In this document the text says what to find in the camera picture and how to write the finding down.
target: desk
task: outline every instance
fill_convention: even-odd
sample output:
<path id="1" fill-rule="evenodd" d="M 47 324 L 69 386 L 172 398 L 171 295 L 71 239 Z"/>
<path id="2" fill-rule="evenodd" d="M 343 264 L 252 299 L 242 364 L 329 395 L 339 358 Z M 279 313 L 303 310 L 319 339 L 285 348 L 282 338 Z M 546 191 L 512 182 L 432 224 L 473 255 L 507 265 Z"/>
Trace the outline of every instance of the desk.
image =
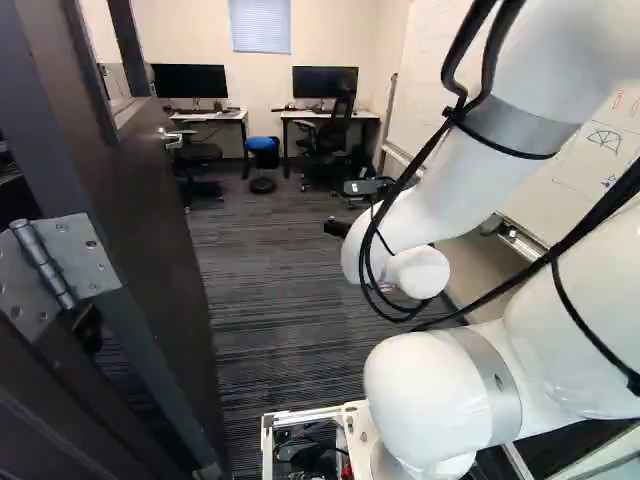
<path id="1" fill-rule="evenodd" d="M 289 178 L 291 173 L 291 167 L 289 165 L 289 123 L 292 120 L 309 120 L 310 122 L 313 122 L 315 120 L 328 120 L 329 118 L 331 118 L 330 113 L 314 113 L 310 110 L 291 110 L 280 114 L 280 120 L 282 120 L 282 143 L 284 145 L 284 178 Z M 364 145 L 367 139 L 368 126 L 372 123 L 378 124 L 380 122 L 380 117 L 375 113 L 368 112 L 366 110 L 358 110 L 358 114 L 351 117 L 351 121 L 353 123 L 360 122 L 362 126 L 362 135 L 360 138 L 362 145 Z"/>
<path id="2" fill-rule="evenodd" d="M 169 118 L 178 122 L 197 123 L 197 122 L 218 122 L 218 123 L 234 123 L 240 125 L 240 133 L 242 134 L 242 151 L 244 152 L 245 168 L 249 164 L 249 152 L 244 144 L 247 141 L 247 125 L 246 118 L 248 112 L 246 108 L 239 111 L 219 112 L 219 113 L 174 113 Z"/>

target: metal hinge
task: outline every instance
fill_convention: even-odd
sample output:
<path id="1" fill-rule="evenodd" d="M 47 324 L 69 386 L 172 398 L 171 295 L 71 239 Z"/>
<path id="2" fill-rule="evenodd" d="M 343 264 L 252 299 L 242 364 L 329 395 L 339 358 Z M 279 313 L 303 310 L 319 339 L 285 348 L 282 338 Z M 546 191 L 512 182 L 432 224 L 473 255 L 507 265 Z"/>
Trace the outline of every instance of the metal hinge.
<path id="1" fill-rule="evenodd" d="M 85 213 L 0 233 L 0 310 L 33 342 L 61 309 L 122 287 Z"/>

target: window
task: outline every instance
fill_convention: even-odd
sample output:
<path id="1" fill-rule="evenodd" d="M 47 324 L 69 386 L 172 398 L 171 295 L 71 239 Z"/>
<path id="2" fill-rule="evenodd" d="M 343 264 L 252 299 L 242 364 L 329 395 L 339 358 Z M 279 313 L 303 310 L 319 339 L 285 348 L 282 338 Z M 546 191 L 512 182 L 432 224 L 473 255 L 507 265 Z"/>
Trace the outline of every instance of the window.
<path id="1" fill-rule="evenodd" d="M 234 52 L 291 54 L 290 0 L 229 0 Z"/>

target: white robotic arm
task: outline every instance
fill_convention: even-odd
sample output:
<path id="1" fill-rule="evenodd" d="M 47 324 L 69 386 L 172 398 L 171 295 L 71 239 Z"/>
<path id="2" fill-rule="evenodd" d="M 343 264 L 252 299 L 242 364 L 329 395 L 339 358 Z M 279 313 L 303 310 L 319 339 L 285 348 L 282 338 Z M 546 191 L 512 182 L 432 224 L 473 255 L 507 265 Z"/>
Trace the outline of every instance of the white robotic arm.
<path id="1" fill-rule="evenodd" d="M 543 164 L 537 155 L 557 151 L 621 82 L 640 77 L 640 6 L 614 0 L 603 8 L 596 0 L 526 3 L 492 95 L 465 124 L 532 158 L 452 129 L 421 182 L 384 217 L 371 246 L 376 279 L 395 281 L 415 298 L 441 291 L 448 263 L 425 245 L 480 224 Z M 360 282 L 358 254 L 370 220 L 370 212 L 361 215 L 342 248 L 352 283 Z M 640 416 L 640 392 L 588 335 L 640 372 L 639 247 L 640 210 L 629 209 L 563 255 L 555 272 L 547 266 L 525 284 L 504 319 L 377 346 L 365 366 L 365 390 L 381 438 L 407 478 L 457 479 L 479 449 L 585 418 Z M 577 313 L 559 294 L 559 275 Z M 372 463 L 374 478 L 384 479 L 385 470 Z"/>

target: silver band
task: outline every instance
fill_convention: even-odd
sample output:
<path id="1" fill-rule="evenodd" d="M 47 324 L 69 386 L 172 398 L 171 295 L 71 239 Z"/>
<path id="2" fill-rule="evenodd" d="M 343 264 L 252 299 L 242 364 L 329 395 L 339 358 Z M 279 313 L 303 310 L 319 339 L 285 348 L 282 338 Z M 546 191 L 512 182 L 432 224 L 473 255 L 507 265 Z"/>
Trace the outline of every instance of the silver band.
<path id="1" fill-rule="evenodd" d="M 556 153 L 580 128 L 577 123 L 538 117 L 493 95 L 471 110 L 463 123 L 493 143 L 535 155 Z"/>
<path id="2" fill-rule="evenodd" d="M 517 438 L 522 428 L 522 404 L 516 382 L 500 353 L 486 338 L 467 327 L 432 333 L 451 335 L 478 369 L 489 395 L 493 422 L 487 446 L 500 445 Z"/>

